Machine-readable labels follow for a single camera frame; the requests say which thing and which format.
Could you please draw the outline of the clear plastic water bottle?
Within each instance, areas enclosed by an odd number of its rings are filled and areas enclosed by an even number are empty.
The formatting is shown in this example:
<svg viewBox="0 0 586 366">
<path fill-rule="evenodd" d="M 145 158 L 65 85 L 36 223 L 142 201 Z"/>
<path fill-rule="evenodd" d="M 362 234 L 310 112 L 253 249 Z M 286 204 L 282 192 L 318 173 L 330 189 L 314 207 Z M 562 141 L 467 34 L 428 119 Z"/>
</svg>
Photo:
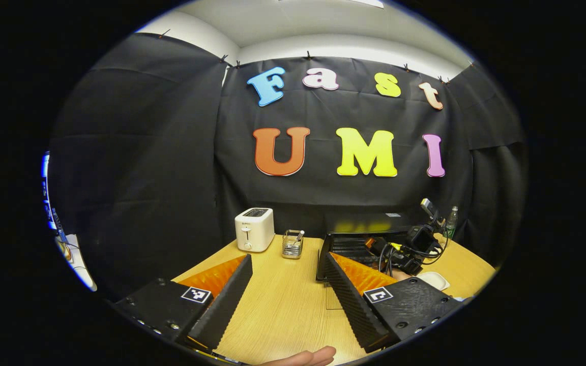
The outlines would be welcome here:
<svg viewBox="0 0 586 366">
<path fill-rule="evenodd" d="M 459 208 L 458 206 L 453 206 L 451 211 L 447 217 L 445 229 L 443 235 L 445 238 L 453 239 L 454 232 L 456 231 L 457 223 L 458 223 L 458 214 Z"/>
</svg>

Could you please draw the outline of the white square plate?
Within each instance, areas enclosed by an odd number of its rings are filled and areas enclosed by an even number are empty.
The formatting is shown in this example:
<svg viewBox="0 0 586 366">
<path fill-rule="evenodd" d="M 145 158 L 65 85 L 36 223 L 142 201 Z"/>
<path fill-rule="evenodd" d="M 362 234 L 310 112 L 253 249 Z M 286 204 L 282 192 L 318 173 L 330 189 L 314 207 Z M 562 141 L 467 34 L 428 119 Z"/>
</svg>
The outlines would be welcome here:
<svg viewBox="0 0 586 366">
<path fill-rule="evenodd" d="M 425 281 L 426 283 L 428 283 L 428 285 L 431 285 L 435 289 L 441 291 L 446 290 L 451 286 L 451 283 L 449 283 L 449 281 L 446 278 L 444 278 L 444 276 L 435 271 L 420 273 L 417 275 L 417 278 L 421 279 L 422 281 Z"/>
</svg>

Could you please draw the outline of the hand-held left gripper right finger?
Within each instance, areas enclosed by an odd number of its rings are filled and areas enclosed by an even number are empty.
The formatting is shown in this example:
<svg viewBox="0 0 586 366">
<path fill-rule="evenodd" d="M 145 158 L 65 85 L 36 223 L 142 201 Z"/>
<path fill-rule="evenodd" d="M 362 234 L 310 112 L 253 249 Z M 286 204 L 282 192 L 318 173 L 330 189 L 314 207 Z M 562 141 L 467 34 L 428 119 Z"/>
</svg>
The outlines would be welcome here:
<svg viewBox="0 0 586 366">
<path fill-rule="evenodd" d="M 367 353 L 409 342 L 464 306 L 421 278 L 398 281 L 333 252 L 324 254 L 324 273 Z"/>
</svg>

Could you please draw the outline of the white toaster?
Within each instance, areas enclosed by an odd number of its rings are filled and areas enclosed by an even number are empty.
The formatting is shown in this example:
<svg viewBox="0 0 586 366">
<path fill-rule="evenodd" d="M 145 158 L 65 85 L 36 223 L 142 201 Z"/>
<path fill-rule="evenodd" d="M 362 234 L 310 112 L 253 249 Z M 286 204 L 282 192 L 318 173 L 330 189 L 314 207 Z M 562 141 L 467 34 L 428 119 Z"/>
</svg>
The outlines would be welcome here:
<svg viewBox="0 0 586 366">
<path fill-rule="evenodd" d="M 234 223 L 238 250 L 261 253 L 270 247 L 275 236 L 271 208 L 250 208 L 238 214 Z"/>
</svg>

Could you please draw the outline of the black backdrop cloth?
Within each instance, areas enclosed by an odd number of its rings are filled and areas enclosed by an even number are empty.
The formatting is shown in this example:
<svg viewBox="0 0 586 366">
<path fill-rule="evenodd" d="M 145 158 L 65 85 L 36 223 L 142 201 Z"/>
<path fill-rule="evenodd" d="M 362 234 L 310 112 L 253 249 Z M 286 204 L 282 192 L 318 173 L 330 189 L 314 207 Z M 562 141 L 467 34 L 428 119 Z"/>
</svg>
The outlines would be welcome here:
<svg viewBox="0 0 586 366">
<path fill-rule="evenodd" d="M 220 250 L 253 207 L 323 238 L 361 216 L 423 222 L 428 198 L 458 207 L 454 240 L 497 268 L 528 193 L 519 116 L 477 66 L 448 83 L 335 56 L 230 68 L 146 33 L 84 74 L 49 151 L 51 205 L 110 301 Z"/>
</svg>

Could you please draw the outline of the computer monitor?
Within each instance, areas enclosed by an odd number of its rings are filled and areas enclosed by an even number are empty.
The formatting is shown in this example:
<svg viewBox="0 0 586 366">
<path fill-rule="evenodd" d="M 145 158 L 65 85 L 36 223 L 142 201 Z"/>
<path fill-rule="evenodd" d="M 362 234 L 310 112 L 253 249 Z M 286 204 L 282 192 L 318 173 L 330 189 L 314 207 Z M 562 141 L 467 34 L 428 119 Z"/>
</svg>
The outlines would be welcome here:
<svg viewBox="0 0 586 366">
<path fill-rule="evenodd" d="M 50 152 L 46 151 L 43 155 L 42 166 L 41 166 L 41 179 L 42 179 L 42 195 L 44 210 L 46 211 L 47 224 L 50 229 L 57 231 L 57 226 L 53 216 L 53 208 L 51 206 L 49 196 L 49 185 L 48 185 L 48 167 L 49 167 Z"/>
</svg>

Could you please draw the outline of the black electric oven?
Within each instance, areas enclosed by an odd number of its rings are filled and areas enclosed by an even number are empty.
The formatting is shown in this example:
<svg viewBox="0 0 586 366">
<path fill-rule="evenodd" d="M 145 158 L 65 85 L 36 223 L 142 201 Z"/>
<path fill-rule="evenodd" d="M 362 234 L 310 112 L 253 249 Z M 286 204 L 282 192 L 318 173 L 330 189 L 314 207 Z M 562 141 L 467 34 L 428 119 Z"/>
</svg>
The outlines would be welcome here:
<svg viewBox="0 0 586 366">
<path fill-rule="evenodd" d="M 318 255 L 317 281 L 326 280 L 324 257 L 327 253 L 335 253 L 377 269 L 377 255 L 367 250 L 367 239 L 414 226 L 405 214 L 395 212 L 327 214 L 324 223 L 326 233 Z"/>
</svg>

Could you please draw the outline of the white side table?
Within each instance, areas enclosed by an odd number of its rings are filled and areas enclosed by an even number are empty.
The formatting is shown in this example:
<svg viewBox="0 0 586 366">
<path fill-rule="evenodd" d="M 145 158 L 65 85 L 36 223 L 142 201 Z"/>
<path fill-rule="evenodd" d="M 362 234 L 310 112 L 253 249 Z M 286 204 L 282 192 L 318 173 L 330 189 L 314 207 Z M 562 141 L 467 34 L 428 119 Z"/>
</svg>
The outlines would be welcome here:
<svg viewBox="0 0 586 366">
<path fill-rule="evenodd" d="M 65 239 L 62 239 L 59 235 L 56 235 L 55 243 L 67 263 L 80 278 L 81 282 L 88 287 L 89 290 L 96 292 L 98 287 L 84 262 L 83 251 L 80 248 L 77 236 L 75 234 L 69 234 L 65 236 Z"/>
</svg>

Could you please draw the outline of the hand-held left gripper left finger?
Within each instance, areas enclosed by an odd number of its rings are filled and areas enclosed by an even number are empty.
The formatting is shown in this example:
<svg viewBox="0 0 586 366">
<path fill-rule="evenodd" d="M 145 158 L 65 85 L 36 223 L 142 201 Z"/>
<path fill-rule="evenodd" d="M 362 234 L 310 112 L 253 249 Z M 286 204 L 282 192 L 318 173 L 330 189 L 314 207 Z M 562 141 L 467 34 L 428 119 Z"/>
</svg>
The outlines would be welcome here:
<svg viewBox="0 0 586 366">
<path fill-rule="evenodd" d="M 181 281 L 158 278 L 114 308 L 167 342 L 202 352 L 218 348 L 253 276 L 249 254 Z"/>
</svg>

